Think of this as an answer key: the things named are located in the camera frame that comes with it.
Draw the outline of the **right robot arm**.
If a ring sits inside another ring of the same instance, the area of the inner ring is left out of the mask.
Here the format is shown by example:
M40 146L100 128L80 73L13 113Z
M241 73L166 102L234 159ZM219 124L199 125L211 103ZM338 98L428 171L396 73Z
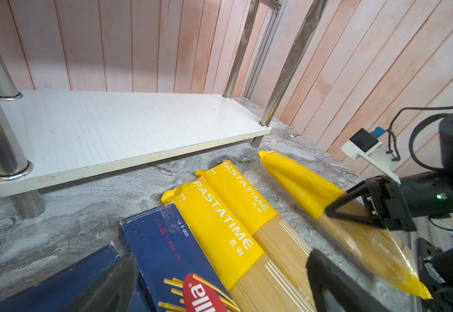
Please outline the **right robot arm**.
M439 122L442 166L426 165L415 155L413 146L426 127ZM411 158L425 173L394 181L384 175L368 178L330 204L325 213L332 218L355 222L381 230L413 232L416 217L445 218L453 213L453 113L429 116L410 135Z

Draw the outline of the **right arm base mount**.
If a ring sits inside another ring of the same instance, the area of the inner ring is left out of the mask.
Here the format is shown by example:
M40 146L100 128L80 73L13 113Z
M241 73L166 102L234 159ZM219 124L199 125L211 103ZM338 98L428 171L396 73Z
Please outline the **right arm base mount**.
M420 280L431 296L423 306L430 311L453 311L453 248L443 251L419 238L417 258Z

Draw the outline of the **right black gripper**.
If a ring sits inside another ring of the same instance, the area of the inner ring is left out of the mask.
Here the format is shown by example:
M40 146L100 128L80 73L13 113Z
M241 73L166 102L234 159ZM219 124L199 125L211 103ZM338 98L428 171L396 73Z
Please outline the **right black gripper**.
M397 182L368 178L330 204L328 217L390 231L413 232L417 227Z

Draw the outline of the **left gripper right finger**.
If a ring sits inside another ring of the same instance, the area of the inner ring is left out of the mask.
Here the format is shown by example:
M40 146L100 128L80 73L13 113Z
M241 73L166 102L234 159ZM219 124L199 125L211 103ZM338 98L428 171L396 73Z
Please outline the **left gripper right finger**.
M320 250L306 262L308 281L317 311L387 311Z

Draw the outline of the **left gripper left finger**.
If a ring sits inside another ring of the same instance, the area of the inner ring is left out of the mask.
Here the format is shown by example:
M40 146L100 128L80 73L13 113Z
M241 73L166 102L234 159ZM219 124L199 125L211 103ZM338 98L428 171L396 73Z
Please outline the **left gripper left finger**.
M128 311L138 279L134 256L96 252L67 272L74 287L61 311Z

